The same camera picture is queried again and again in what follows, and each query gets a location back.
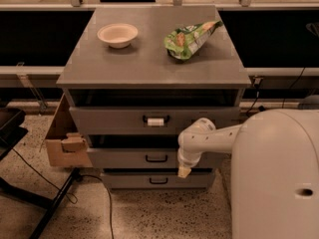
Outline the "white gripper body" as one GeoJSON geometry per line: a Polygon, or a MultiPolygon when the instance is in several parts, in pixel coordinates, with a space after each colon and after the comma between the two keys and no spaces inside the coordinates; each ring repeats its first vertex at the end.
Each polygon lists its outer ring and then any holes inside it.
{"type": "Polygon", "coordinates": [[[182,148],[177,151],[177,160],[180,166],[195,167],[201,158],[201,152],[189,152],[182,148]]]}

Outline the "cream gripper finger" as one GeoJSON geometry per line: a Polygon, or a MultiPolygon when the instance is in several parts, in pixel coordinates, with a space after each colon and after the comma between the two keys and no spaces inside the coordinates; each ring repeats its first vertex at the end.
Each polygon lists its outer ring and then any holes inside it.
{"type": "Polygon", "coordinates": [[[190,167],[185,167],[185,166],[182,166],[180,165],[178,167],[178,173],[177,173],[177,176],[179,178],[187,178],[191,173],[191,168],[190,167]]]}

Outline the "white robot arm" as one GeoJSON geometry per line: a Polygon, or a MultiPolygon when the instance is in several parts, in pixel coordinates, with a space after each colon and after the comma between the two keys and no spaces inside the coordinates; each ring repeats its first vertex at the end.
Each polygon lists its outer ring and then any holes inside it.
{"type": "Polygon", "coordinates": [[[178,136],[178,176],[201,155],[231,155],[232,239],[319,239],[319,111],[278,109],[178,136]]]}

